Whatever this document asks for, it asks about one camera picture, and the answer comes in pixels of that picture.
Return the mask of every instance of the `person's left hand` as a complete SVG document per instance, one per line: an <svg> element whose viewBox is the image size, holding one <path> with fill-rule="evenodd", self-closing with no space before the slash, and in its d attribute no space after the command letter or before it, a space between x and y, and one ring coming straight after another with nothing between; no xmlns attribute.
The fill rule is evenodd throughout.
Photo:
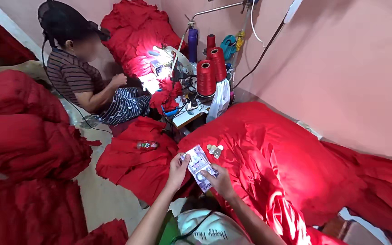
<svg viewBox="0 0 392 245"><path fill-rule="evenodd" d="M167 179L166 187L174 192L177 192L181 187L182 181L186 176L187 166L190 163L190 155L187 154L185 159L181 162L181 156L185 153L178 153L170 162L169 178Z"/></svg>

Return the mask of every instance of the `pink wall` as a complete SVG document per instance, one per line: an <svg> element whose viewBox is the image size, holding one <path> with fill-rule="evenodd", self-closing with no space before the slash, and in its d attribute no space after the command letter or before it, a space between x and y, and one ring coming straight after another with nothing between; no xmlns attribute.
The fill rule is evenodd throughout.
<svg viewBox="0 0 392 245"><path fill-rule="evenodd" d="M59 0L67 3L78 10L86 19L92 20L98 25L101 24L102 18L110 13L114 3L120 0ZM161 7L160 0L145 0L150 4L157 4ZM42 29L37 20L37 9L45 0L0 0L0 8L40 47L43 42ZM49 44L46 44L46 52L50 52ZM90 63L98 68L102 76L110 78L119 70L115 64L113 56L106 47L102 47L99 58Z"/></svg>
<svg viewBox="0 0 392 245"><path fill-rule="evenodd" d="M163 0L162 7L180 34L184 14L233 2ZM254 16L260 38L270 39L290 3L261 1ZM237 8L196 19L200 42L209 33L222 38L236 33L242 25ZM250 37L236 79L262 51ZM304 0L236 92L241 100L263 100L336 143L392 157L392 1Z"/></svg>

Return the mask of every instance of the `teal bag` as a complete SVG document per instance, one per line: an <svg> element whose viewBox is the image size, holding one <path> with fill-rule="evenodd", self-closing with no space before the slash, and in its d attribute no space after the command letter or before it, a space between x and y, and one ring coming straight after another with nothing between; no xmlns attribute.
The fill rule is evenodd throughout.
<svg viewBox="0 0 392 245"><path fill-rule="evenodd" d="M235 52L237 52L237 48L235 47L236 44L237 40L235 39L235 36L228 35L225 37L225 39L221 43L221 48L223 49L223 56L225 60L229 60L231 56Z"/></svg>

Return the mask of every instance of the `red thread spool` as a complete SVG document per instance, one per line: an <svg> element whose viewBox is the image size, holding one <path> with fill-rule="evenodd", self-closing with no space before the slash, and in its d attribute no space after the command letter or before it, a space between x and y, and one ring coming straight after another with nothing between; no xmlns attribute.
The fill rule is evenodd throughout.
<svg viewBox="0 0 392 245"><path fill-rule="evenodd" d="M226 78L225 57L223 49L215 47L210 50L210 60L214 62L216 81L223 81Z"/></svg>
<svg viewBox="0 0 392 245"><path fill-rule="evenodd" d="M211 51L214 49L215 47L210 47L210 48L206 48L206 59L207 60L212 60L213 56L211 55Z"/></svg>
<svg viewBox="0 0 392 245"><path fill-rule="evenodd" d="M206 50L216 46L216 36L214 34L210 34L206 37Z"/></svg>
<svg viewBox="0 0 392 245"><path fill-rule="evenodd" d="M216 76L214 64L210 60L199 61L196 66L197 93L202 97L210 97L216 92Z"/></svg>

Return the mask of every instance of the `hand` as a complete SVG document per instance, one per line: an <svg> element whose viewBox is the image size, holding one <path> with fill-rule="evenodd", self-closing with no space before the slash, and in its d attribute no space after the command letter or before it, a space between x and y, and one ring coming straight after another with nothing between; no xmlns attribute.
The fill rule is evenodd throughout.
<svg viewBox="0 0 392 245"><path fill-rule="evenodd" d="M210 175L210 173L205 170L201 170L202 175L213 185L214 189L220 196L225 198L226 201L230 201L232 198L236 197L237 193L234 191L234 188L232 188L228 170L217 164L211 164L211 167L219 172L217 177Z"/></svg>
<svg viewBox="0 0 392 245"><path fill-rule="evenodd" d="M125 74L121 73L121 74L117 74L116 76L114 76L112 78L112 81L110 82L111 85L115 86L116 88L119 88L121 86L125 86L126 85L126 76Z"/></svg>
<svg viewBox="0 0 392 245"><path fill-rule="evenodd" d="M187 154L181 162L181 156L185 153L178 153L170 162L169 178L167 179L166 188L177 192L181 188L182 181L186 176L187 166L190 163L190 155Z"/></svg>

